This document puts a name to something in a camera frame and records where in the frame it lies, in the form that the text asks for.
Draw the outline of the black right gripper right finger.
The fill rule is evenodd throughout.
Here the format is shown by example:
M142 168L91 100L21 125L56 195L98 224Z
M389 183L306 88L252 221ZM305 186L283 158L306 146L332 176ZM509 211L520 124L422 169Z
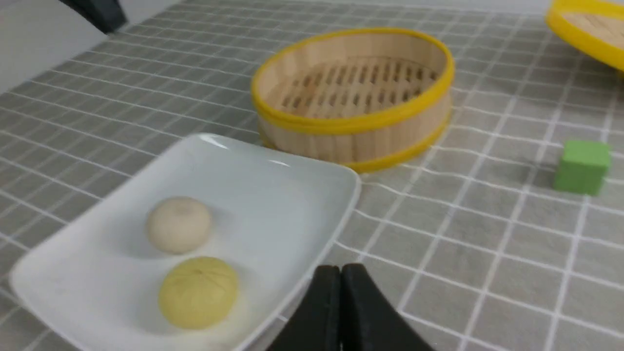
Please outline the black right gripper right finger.
M341 269L340 339L344 351L433 350L358 263Z

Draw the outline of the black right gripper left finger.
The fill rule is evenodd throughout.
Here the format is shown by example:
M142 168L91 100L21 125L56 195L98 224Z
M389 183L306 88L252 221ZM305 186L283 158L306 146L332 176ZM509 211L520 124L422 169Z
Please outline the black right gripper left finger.
M281 333L268 347L270 351L340 350L341 275L335 265L319 265L298 308Z

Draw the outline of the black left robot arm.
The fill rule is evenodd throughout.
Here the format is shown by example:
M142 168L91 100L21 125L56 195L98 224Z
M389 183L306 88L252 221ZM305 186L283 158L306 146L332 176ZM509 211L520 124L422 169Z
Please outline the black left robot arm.
M118 0L61 0L104 34L112 34L128 23Z

